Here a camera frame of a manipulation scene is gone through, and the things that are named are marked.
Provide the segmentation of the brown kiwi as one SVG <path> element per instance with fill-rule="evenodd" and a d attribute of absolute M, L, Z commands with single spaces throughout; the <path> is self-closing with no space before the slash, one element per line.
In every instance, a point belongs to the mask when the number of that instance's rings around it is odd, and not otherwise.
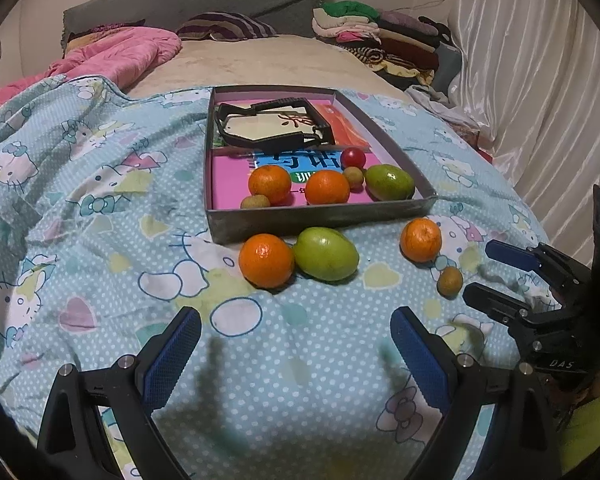
<path fill-rule="evenodd" d="M 247 196 L 240 203 L 242 209 L 268 208 L 269 206 L 271 206 L 270 200 L 262 194 Z"/>
<path fill-rule="evenodd" d="M 365 176 L 362 169 L 350 166 L 342 170 L 343 177 L 345 177 L 349 183 L 350 189 L 354 192 L 358 192 L 364 185 Z"/>
<path fill-rule="evenodd" d="M 455 298 L 464 285 L 462 272 L 455 266 L 447 266 L 440 272 L 437 280 L 438 293 L 448 299 Z"/>

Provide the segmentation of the small tangerine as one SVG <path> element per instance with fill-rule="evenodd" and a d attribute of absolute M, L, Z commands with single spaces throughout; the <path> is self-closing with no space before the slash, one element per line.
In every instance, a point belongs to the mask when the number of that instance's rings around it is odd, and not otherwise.
<path fill-rule="evenodd" d="M 341 172 L 320 170 L 309 177 L 304 195 L 309 205 L 345 204 L 350 197 L 350 184 Z"/>
<path fill-rule="evenodd" d="M 248 179 L 252 195 L 265 195 L 271 204 L 283 203 L 291 191 L 291 178 L 282 167 L 265 165 L 253 170 Z"/>
<path fill-rule="evenodd" d="M 428 218 L 416 218 L 402 230 L 400 248 L 408 260 L 416 263 L 432 261 L 437 257 L 441 246 L 440 228 Z"/>

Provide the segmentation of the large green apple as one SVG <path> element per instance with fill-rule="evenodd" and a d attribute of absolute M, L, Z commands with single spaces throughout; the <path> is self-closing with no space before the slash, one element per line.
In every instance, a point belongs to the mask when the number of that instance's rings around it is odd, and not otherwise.
<path fill-rule="evenodd" d="M 375 200 L 410 200 L 415 193 L 413 178 L 389 164 L 370 166 L 365 173 L 366 190 Z"/>

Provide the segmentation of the small green apple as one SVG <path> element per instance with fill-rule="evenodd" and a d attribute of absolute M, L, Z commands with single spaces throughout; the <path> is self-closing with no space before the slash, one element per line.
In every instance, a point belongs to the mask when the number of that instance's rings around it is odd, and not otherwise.
<path fill-rule="evenodd" d="M 360 255 L 339 231 L 314 226 L 303 230 L 292 246 L 296 265 L 323 282 L 340 282 L 358 270 Z"/>

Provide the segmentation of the red tomato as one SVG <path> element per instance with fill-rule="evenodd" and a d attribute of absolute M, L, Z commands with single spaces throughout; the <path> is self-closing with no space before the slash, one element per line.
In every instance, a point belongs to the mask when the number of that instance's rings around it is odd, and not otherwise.
<path fill-rule="evenodd" d="M 340 154 L 340 166 L 342 169 L 354 167 L 363 169 L 366 164 L 366 155 L 360 148 L 346 148 Z"/>

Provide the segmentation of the large orange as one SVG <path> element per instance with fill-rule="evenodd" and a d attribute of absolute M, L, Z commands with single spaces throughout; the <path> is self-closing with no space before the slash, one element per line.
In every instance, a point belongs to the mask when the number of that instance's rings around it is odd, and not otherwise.
<path fill-rule="evenodd" d="M 254 286 L 279 288 L 294 273 L 294 253 L 281 238 L 257 234 L 242 244 L 238 264 L 242 276 Z"/>

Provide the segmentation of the white crumpled garment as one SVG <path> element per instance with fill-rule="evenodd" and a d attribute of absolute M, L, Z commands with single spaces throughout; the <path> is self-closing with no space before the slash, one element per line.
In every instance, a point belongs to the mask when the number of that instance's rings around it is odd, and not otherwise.
<path fill-rule="evenodd" d="M 481 129 L 478 122 L 454 105 L 443 92 L 424 84 L 412 84 L 404 93 L 429 113 L 444 120 L 472 148 L 480 148 Z"/>

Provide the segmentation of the hello kitty blue blanket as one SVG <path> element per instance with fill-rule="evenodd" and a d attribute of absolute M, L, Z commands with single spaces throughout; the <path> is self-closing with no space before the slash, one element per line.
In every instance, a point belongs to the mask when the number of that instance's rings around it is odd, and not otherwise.
<path fill-rule="evenodd" d="M 391 312 L 409 306 L 455 352 L 510 367 L 504 327 L 437 290 L 466 282 L 536 310 L 547 286 L 486 258 L 489 240 L 545 233 L 513 189 L 440 119 L 411 103 L 349 99 L 434 186 L 442 232 L 426 266 L 400 251 L 401 221 L 350 226 L 350 281 L 296 274 L 249 284 L 238 250 L 213 243 L 204 211 L 210 92 L 134 100 L 106 78 L 35 84 L 0 107 L 0 400 L 37 434 L 56 372 L 137 352 L 178 309 L 202 336 L 156 422 L 196 479 L 401 479 L 439 415 L 396 351 Z"/>

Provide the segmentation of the orange red booklet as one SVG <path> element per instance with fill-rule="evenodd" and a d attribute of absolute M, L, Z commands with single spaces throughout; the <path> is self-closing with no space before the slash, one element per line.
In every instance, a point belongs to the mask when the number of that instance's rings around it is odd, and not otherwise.
<path fill-rule="evenodd" d="M 327 101 L 312 101 L 311 104 L 332 127 L 332 135 L 338 146 L 368 148 L 370 144 L 362 133 L 344 116 L 338 108 Z"/>

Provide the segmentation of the stack of folded clothes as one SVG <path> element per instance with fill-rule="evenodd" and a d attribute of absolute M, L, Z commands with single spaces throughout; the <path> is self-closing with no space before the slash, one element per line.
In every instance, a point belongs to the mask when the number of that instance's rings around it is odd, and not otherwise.
<path fill-rule="evenodd" d="M 447 92 L 462 68 L 449 27 L 426 16 L 342 0 L 315 8 L 312 29 L 318 40 L 351 53 L 401 91 L 419 84 Z"/>

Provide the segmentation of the pink workbook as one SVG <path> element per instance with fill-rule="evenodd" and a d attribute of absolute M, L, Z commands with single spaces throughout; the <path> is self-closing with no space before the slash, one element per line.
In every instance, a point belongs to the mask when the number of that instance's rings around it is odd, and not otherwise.
<path fill-rule="evenodd" d="M 379 163 L 365 131 L 335 101 L 229 114 L 214 132 L 212 207 L 364 204 L 365 170 Z"/>

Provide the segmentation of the beige bed sheet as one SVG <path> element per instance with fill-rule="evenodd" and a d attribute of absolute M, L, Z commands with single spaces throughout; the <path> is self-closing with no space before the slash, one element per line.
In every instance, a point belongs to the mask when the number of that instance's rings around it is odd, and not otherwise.
<path fill-rule="evenodd" d="M 350 52 L 292 35 L 238 42 L 185 40 L 172 60 L 146 74 L 126 93 L 132 98 L 146 98 L 192 87 L 232 84 L 349 89 L 413 102 Z"/>

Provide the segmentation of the white wardrobe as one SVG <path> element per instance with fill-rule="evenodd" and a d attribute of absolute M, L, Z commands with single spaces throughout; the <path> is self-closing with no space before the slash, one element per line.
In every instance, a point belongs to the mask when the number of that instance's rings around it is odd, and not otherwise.
<path fill-rule="evenodd" d="M 21 4 L 17 3 L 0 26 L 0 88 L 22 76 L 20 18 Z"/>

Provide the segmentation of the floral pillow under quilt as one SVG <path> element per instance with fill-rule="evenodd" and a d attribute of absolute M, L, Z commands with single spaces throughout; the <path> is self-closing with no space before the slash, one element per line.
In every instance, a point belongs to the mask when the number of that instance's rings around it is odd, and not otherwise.
<path fill-rule="evenodd" d="M 70 32 L 64 47 L 64 53 L 85 47 L 88 44 L 94 44 L 95 41 L 115 34 L 116 32 L 122 32 L 122 30 L 128 28 L 140 27 L 144 25 L 145 21 L 139 20 L 136 22 L 98 25 L 91 29 L 84 30 L 84 32 Z"/>

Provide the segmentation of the black plastic frame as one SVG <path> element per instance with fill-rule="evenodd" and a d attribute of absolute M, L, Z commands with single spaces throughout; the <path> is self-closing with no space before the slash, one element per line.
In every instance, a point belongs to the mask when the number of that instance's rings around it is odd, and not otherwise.
<path fill-rule="evenodd" d="M 213 121 L 226 145 L 265 154 L 336 144 L 330 123 L 303 98 L 254 102 L 248 106 L 221 103 L 214 109 Z"/>

